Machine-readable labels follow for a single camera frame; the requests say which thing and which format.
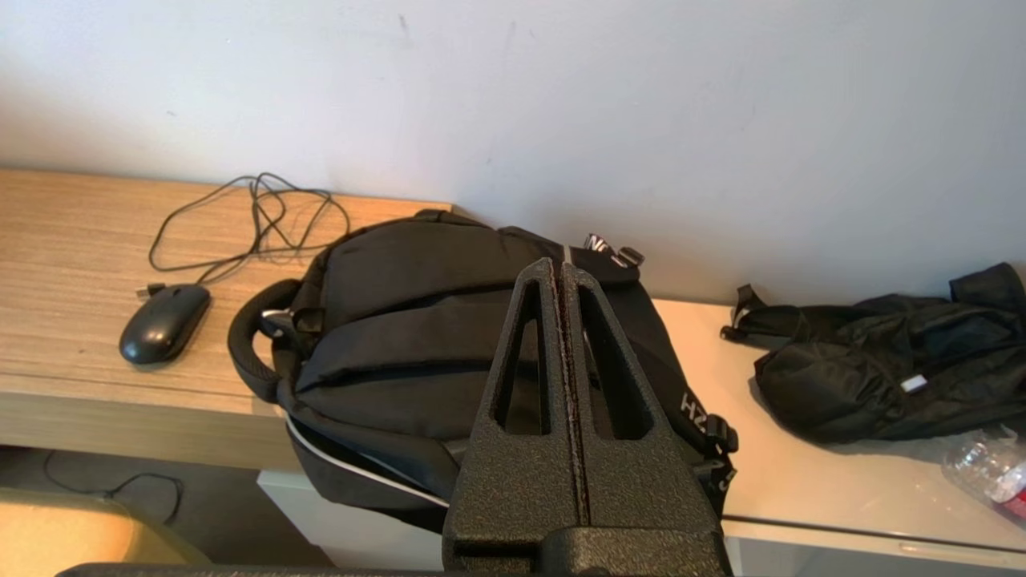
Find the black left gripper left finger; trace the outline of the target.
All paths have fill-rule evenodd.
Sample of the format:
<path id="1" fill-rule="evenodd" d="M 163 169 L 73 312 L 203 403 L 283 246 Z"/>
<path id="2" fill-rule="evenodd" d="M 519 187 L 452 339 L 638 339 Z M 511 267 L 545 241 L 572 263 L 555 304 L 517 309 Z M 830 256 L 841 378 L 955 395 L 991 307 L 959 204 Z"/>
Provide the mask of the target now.
<path id="1" fill-rule="evenodd" d="M 535 329 L 541 434 L 506 430 L 518 359 Z M 550 533 L 588 518 L 576 367 L 553 260 L 518 275 L 443 528 L 448 572 L 536 572 Z"/>

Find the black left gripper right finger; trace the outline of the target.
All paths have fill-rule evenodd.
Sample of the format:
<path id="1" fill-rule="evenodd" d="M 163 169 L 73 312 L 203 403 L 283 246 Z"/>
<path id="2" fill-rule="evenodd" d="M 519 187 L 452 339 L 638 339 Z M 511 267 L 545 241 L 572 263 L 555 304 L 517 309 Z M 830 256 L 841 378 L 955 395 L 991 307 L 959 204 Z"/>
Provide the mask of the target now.
<path id="1" fill-rule="evenodd" d="M 721 523 L 596 280 L 559 273 L 576 520 L 569 575 L 728 575 Z"/>

